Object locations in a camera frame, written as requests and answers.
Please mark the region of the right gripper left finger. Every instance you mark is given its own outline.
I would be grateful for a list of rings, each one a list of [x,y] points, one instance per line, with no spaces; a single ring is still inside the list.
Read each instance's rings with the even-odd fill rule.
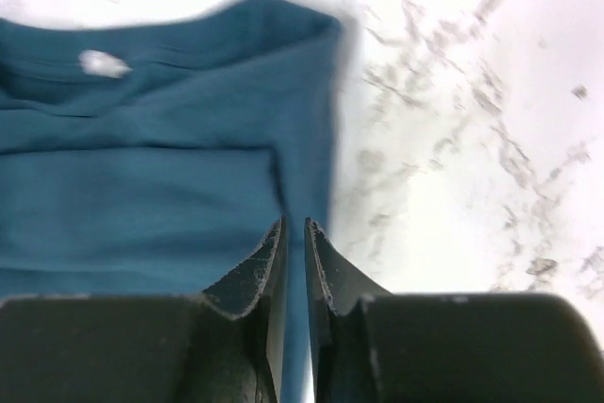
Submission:
[[[5,402],[276,402],[287,225],[199,294],[1,303]]]

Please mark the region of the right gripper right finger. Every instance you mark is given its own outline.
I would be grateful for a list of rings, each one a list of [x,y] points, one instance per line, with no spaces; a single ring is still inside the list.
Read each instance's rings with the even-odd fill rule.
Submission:
[[[393,294],[305,225],[319,402],[599,402],[603,360],[552,294]]]

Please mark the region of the blue t shirt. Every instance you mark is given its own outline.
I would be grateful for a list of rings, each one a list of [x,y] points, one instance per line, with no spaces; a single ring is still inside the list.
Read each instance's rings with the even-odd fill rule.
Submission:
[[[325,223],[341,23],[239,0],[167,25],[1,24],[1,293],[193,293],[290,225],[283,384],[305,388],[302,228]]]

